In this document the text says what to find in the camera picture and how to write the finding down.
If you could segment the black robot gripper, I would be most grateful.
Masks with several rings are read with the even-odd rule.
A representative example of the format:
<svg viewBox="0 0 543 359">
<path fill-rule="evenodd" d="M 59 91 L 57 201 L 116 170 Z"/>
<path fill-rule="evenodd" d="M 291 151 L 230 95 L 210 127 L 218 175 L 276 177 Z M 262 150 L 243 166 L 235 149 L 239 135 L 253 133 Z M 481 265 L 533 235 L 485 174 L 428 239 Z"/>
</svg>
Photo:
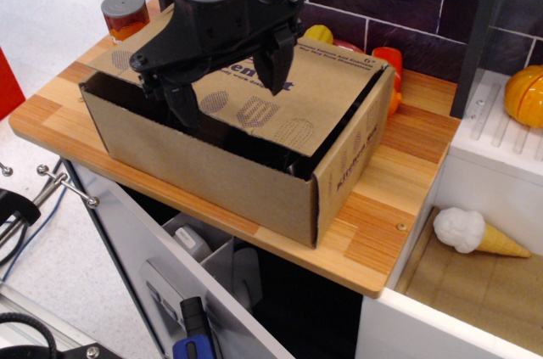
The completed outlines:
<svg viewBox="0 0 543 359">
<path fill-rule="evenodd" d="M 172 0 L 165 28 L 130 59 L 146 95 L 165 96 L 186 134 L 199 130 L 194 82 L 251 58 L 273 96 L 284 88 L 302 33 L 303 0 Z"/>
</svg>

